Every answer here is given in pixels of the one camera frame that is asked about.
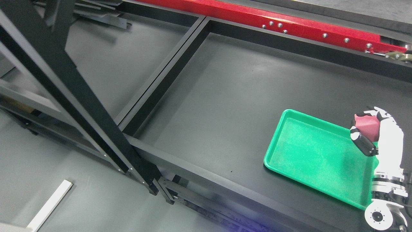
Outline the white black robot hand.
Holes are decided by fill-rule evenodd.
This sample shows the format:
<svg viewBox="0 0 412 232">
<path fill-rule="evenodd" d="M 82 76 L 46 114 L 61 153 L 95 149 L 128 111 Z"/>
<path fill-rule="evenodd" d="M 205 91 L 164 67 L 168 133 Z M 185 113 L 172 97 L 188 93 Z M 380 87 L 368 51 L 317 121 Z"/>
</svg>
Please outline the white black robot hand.
<svg viewBox="0 0 412 232">
<path fill-rule="evenodd" d="M 389 112 L 379 107 L 357 113 L 357 115 L 376 116 L 380 121 L 379 140 L 372 142 L 363 136 L 352 121 L 350 138 L 356 147 L 367 157 L 377 157 L 375 173 L 401 175 L 400 164 L 403 157 L 404 133 Z"/>
</svg>

